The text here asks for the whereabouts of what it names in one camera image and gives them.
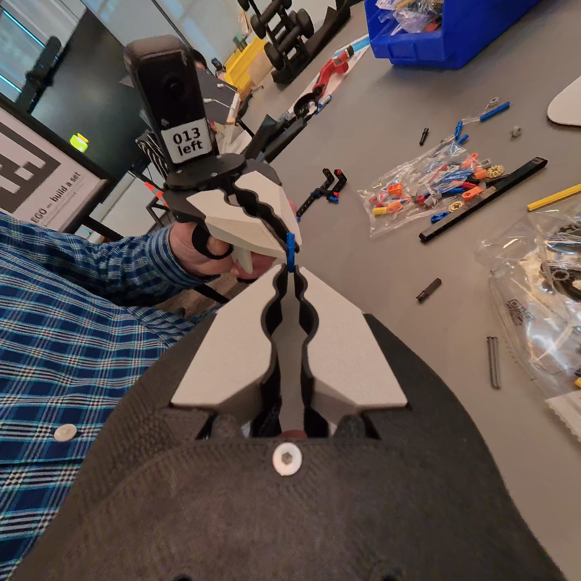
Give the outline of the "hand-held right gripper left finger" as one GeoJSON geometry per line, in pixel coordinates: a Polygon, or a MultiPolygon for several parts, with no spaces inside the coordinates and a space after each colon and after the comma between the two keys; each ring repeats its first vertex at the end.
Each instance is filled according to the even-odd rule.
{"type": "Polygon", "coordinates": [[[274,265],[217,311],[171,404],[232,415],[252,437],[280,428],[281,372],[272,335],[282,322],[287,266],[274,265]]]}

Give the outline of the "black dumbbell rack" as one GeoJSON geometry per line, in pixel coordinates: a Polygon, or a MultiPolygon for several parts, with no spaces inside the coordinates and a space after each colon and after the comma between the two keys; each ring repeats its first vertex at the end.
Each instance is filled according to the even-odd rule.
{"type": "Polygon", "coordinates": [[[308,12],[291,11],[292,1],[270,1],[263,11],[254,1],[238,4],[244,12],[253,11],[250,26],[257,38],[268,39],[264,53],[274,69],[274,83],[288,85],[311,59],[306,41],[314,35],[314,25],[308,12]]]}

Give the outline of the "white paper packet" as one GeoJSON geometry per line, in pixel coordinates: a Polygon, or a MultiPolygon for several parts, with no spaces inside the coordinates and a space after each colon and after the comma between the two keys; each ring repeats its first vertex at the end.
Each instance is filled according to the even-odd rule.
{"type": "Polygon", "coordinates": [[[580,391],[549,398],[546,404],[580,441],[580,391]]]}

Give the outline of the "black lego frame assembly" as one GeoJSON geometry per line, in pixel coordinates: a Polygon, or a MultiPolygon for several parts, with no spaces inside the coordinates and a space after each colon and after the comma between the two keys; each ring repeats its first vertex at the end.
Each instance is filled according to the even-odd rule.
{"type": "Polygon", "coordinates": [[[344,172],[339,169],[332,172],[328,168],[323,168],[323,176],[325,178],[322,185],[311,191],[308,198],[296,211],[296,220],[301,222],[304,213],[311,207],[311,205],[321,198],[327,202],[337,205],[340,201],[340,193],[347,184],[347,177],[344,172]]]}

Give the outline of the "bag of lego parts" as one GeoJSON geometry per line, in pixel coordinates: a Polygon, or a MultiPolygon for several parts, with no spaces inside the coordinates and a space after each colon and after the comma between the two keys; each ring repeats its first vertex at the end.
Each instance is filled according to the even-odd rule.
{"type": "Polygon", "coordinates": [[[393,20],[396,25],[390,35],[417,34],[437,31],[441,26],[444,1],[376,1],[379,20],[393,20]]]}

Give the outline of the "grey lego axle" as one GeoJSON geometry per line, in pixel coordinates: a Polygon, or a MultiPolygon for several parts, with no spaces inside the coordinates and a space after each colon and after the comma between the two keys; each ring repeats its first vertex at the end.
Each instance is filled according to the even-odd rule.
{"type": "Polygon", "coordinates": [[[494,389],[500,389],[500,360],[498,355],[498,337],[488,336],[486,338],[488,361],[489,361],[489,379],[494,389]]]}

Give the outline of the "wall poster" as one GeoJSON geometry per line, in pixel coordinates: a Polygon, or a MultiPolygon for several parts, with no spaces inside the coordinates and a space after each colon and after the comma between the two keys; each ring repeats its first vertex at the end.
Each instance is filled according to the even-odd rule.
{"type": "Polygon", "coordinates": [[[12,108],[1,106],[1,213],[74,232],[111,181],[46,136],[12,108]]]}

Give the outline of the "blue storage bin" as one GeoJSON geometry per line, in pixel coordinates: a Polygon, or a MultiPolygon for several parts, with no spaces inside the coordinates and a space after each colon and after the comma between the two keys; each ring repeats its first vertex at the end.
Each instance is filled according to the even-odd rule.
{"type": "Polygon", "coordinates": [[[393,34],[396,20],[364,1],[370,46],[394,66],[456,70],[514,25],[539,1],[444,1],[435,31],[393,34]]]}

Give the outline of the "yellow lego axle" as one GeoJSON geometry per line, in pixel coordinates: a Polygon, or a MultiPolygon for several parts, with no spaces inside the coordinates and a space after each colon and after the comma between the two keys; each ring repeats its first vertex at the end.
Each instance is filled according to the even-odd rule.
{"type": "Polygon", "coordinates": [[[536,200],[535,202],[528,204],[527,211],[533,212],[533,211],[536,211],[542,207],[548,206],[550,204],[560,202],[566,198],[569,198],[573,195],[576,195],[577,193],[580,193],[580,190],[581,190],[580,184],[571,186],[570,188],[567,188],[563,191],[557,192],[555,194],[549,195],[545,198],[536,200]]]}

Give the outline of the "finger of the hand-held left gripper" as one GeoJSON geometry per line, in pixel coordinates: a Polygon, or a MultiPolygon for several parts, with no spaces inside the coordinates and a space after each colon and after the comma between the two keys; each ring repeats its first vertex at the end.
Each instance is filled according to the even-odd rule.
{"type": "Polygon", "coordinates": [[[253,191],[240,190],[242,202],[233,205],[221,189],[193,193],[186,197],[200,215],[210,235],[233,246],[237,257],[252,253],[284,257],[288,228],[281,216],[253,191]]]}
{"type": "Polygon", "coordinates": [[[292,233],[301,237],[296,212],[284,189],[258,171],[243,174],[235,182],[238,203],[251,215],[266,222],[278,237],[292,233]]]}

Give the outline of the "person's left hand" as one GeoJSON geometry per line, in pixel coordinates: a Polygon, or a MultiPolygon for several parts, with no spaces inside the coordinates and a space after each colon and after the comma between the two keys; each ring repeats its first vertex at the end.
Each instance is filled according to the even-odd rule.
{"type": "Polygon", "coordinates": [[[230,273],[237,279],[252,281],[262,276],[275,262],[273,257],[252,252],[252,272],[248,272],[231,255],[220,260],[209,258],[193,247],[191,238],[196,228],[195,223],[175,223],[169,231],[170,248],[175,259],[186,272],[196,278],[230,273]]]}

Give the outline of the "red lego model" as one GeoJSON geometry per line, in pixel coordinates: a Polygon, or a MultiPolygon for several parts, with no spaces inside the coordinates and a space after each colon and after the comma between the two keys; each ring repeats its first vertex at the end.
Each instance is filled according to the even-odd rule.
{"type": "Polygon", "coordinates": [[[320,101],[325,91],[328,88],[328,84],[332,75],[344,74],[349,68],[349,61],[353,56],[353,48],[349,45],[343,51],[341,51],[338,56],[332,57],[325,65],[320,69],[317,82],[314,84],[312,93],[317,102],[320,101]]]}

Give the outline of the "person's left forearm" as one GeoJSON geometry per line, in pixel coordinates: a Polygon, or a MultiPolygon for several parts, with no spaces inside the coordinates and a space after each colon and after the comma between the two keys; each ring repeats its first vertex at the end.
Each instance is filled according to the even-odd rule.
{"type": "Polygon", "coordinates": [[[153,306],[218,277],[182,267],[170,244],[177,226],[98,245],[1,213],[1,263],[44,285],[61,280],[120,306],[153,306]]]}

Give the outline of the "person's plaid shirt torso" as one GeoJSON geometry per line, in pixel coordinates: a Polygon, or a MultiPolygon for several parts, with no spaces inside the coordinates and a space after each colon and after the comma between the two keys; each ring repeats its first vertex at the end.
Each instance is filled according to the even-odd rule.
{"type": "Polygon", "coordinates": [[[204,316],[1,287],[1,580],[56,516],[117,403],[204,316]]]}

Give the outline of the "large clear plastic bag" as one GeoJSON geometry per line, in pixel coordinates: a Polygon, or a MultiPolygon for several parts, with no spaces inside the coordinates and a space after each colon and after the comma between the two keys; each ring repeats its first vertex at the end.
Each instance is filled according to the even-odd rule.
{"type": "Polygon", "coordinates": [[[527,214],[476,258],[507,343],[547,397],[580,390],[580,208],[527,214]]]}

